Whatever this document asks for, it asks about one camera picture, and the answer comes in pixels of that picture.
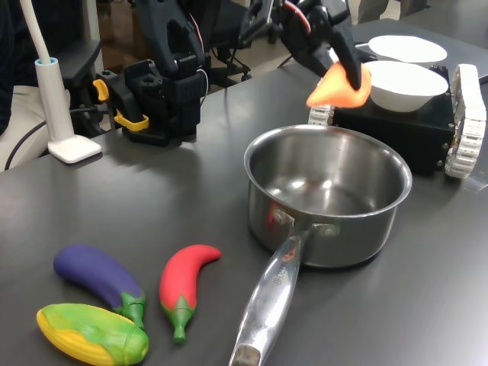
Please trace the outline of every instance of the white desk lamp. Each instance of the white desk lamp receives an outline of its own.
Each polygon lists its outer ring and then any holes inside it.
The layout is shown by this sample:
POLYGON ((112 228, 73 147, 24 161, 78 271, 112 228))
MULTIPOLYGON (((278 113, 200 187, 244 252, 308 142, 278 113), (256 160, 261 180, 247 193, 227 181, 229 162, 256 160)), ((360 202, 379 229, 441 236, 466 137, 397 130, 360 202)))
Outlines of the white desk lamp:
POLYGON ((50 57, 47 52, 32 1, 20 1, 30 36, 39 55, 36 74, 50 137, 47 143, 49 152, 68 164, 100 153, 100 145, 86 137, 75 135, 58 60, 50 57))

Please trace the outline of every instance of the purple eggplant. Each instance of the purple eggplant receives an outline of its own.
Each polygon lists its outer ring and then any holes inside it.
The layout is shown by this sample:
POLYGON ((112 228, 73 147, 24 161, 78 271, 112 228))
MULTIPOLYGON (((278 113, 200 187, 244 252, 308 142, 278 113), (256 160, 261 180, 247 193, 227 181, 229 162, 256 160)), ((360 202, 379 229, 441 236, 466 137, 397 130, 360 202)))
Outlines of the purple eggplant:
POLYGON ((67 246, 55 257, 54 270, 96 293, 115 313, 144 329, 146 295, 130 273, 108 254, 93 246, 67 246))

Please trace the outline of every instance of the stainless steel saucepan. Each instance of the stainless steel saucepan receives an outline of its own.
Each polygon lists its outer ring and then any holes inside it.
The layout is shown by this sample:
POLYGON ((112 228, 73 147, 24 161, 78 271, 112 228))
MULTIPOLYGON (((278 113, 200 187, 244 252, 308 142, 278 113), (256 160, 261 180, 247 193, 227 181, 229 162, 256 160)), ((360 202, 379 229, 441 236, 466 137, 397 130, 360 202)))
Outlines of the stainless steel saucepan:
POLYGON ((412 187, 389 146, 350 130, 300 125, 254 140, 244 157, 249 226, 274 251, 246 307, 230 366, 262 366, 284 322, 300 263, 373 258, 412 187))

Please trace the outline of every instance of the lamp base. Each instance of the lamp base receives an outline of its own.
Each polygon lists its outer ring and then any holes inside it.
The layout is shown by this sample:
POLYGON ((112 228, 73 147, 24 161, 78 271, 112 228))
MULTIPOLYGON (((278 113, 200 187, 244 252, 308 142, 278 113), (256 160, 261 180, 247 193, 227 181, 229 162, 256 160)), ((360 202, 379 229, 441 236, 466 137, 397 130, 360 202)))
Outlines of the lamp base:
POLYGON ((73 135, 62 140, 49 141, 49 152, 59 160, 74 164, 101 153, 101 146, 86 137, 73 135))

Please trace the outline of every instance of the white bowl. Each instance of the white bowl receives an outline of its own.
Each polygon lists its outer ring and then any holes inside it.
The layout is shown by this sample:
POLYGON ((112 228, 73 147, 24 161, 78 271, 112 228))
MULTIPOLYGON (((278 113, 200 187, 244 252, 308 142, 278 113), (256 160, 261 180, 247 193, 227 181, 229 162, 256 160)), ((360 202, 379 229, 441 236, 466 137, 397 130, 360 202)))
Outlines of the white bowl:
POLYGON ((438 44, 413 36, 380 36, 368 43, 378 60, 415 63, 427 69, 448 56, 438 44))
POLYGON ((373 61, 366 66, 371 70, 371 99, 389 111, 416 111, 448 90, 442 76, 412 63, 373 61))

